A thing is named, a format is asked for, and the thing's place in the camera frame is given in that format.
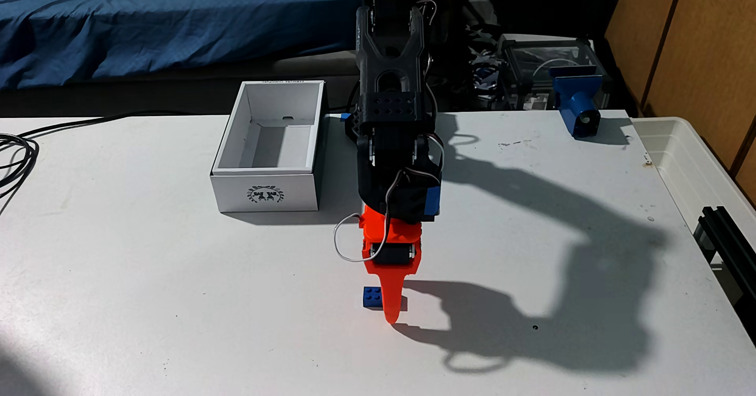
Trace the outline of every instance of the blue lego brick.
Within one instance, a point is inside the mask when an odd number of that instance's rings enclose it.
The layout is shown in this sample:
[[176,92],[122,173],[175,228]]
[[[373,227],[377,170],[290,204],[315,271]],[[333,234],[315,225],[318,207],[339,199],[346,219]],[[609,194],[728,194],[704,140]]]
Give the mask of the blue lego brick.
[[362,306],[372,309],[383,309],[380,287],[365,287],[362,290]]

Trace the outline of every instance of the blue bedsheet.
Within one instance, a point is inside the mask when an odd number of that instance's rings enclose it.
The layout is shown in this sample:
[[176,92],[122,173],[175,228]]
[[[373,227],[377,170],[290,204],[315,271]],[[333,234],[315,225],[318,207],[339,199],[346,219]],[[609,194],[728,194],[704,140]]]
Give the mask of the blue bedsheet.
[[360,0],[0,0],[0,90],[354,47]]

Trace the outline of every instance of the white plastic container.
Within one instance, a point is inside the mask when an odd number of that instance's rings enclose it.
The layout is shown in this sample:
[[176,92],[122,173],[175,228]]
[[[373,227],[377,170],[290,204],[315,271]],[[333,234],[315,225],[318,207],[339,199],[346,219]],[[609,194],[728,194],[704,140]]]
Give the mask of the white plastic container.
[[317,210],[324,92],[324,81],[241,83],[210,172],[221,212]]
[[[633,126],[656,165],[690,232],[704,207],[724,206],[751,246],[756,247],[756,211],[687,120],[633,118]],[[712,269],[735,304],[742,295],[717,254]]]

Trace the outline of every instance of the wooden cabinet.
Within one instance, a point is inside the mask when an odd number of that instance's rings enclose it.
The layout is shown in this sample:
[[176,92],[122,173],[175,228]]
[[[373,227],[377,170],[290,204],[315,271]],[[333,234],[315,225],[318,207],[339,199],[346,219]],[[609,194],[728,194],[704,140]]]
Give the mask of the wooden cabinet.
[[756,149],[753,146],[745,156],[735,180],[751,203],[756,201]]
[[630,93],[640,102],[673,0],[619,0],[606,39]]
[[756,114],[755,41],[756,0],[680,0],[644,111],[685,118],[726,168],[739,164]]

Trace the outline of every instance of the table surface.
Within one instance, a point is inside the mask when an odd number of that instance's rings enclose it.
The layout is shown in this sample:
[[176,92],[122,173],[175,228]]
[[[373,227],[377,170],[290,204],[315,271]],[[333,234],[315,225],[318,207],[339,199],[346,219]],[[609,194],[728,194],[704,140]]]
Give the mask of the table surface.
[[[225,116],[40,137],[0,214],[0,388],[753,394],[756,349],[627,116],[602,116],[574,140],[557,111],[439,115],[441,215],[394,327],[361,306],[376,276],[334,252],[360,205],[337,122],[308,213],[218,213]],[[356,224],[339,244],[358,256]]]

